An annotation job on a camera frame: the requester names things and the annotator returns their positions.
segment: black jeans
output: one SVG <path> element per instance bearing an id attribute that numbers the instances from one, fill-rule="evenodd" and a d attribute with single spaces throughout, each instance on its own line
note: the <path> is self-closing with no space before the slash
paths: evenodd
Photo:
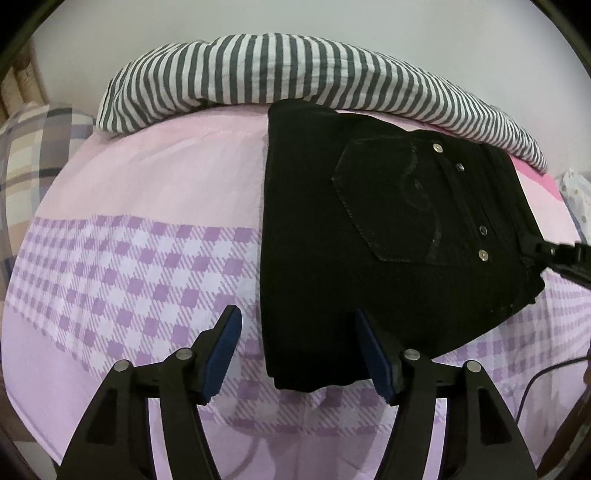
<path id="1" fill-rule="evenodd" d="M 533 303 L 540 236 L 499 148 L 303 100 L 269 110 L 261 253 L 267 371 L 313 391 L 368 377 L 352 313 L 435 357 Z"/>

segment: plaid pillow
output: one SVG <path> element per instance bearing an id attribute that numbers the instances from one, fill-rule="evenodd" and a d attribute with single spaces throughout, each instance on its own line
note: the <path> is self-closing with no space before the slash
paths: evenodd
<path id="1" fill-rule="evenodd" d="M 41 199 L 92 133 L 94 119 L 63 105 L 25 105 L 0 129 L 0 300 Z"/>

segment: black cable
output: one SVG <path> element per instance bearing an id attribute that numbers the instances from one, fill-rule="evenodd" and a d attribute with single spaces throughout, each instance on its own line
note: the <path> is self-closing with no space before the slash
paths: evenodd
<path id="1" fill-rule="evenodd" d="M 560 362 L 559 364 L 550 365 L 548 368 L 544 368 L 537 372 L 530 380 L 530 383 L 527 384 L 525 388 L 525 392 L 523 393 L 523 397 L 521 397 L 521 404 L 519 404 L 519 410 L 517 410 L 517 416 L 515 417 L 515 423 L 519 425 L 519 419 L 521 418 L 521 412 L 523 411 L 523 406 L 525 405 L 525 399 L 527 398 L 527 394 L 530 392 L 531 386 L 534 384 L 536 380 L 539 379 L 542 375 L 547 374 L 548 372 L 558 370 L 562 367 L 567 367 L 573 364 L 579 364 L 581 362 L 588 362 L 591 360 L 591 355 L 580 356 L 578 358 L 572 358 L 571 360 L 565 360 L 564 362 Z"/>

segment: purple gingham pattern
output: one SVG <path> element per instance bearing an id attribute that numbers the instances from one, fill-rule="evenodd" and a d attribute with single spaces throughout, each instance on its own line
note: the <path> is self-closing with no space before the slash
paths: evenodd
<path id="1" fill-rule="evenodd" d="M 118 359 L 163 360 L 210 328 L 228 303 L 242 336 L 222 391 L 202 419 L 246 431 L 348 436 L 388 432 L 395 408 L 370 381 L 311 394 L 278 391 L 267 377 L 258 321 L 260 233 L 170 225 L 133 216 L 35 218 L 6 304 L 102 378 Z M 437 359 L 480 361 L 514 412 L 541 368 L 584 354 L 591 293 L 552 272 L 535 305 Z M 437 421 L 444 419 L 438 404 Z"/>

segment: white wall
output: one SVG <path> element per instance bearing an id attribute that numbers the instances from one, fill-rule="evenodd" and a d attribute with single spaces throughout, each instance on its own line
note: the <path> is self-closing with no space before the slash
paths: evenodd
<path id="1" fill-rule="evenodd" d="M 271 31 L 438 73 L 529 130 L 552 175 L 591 171 L 591 79 L 529 0 L 66 0 L 34 38 L 49 98 L 96 114 L 109 79 L 151 48 Z"/>

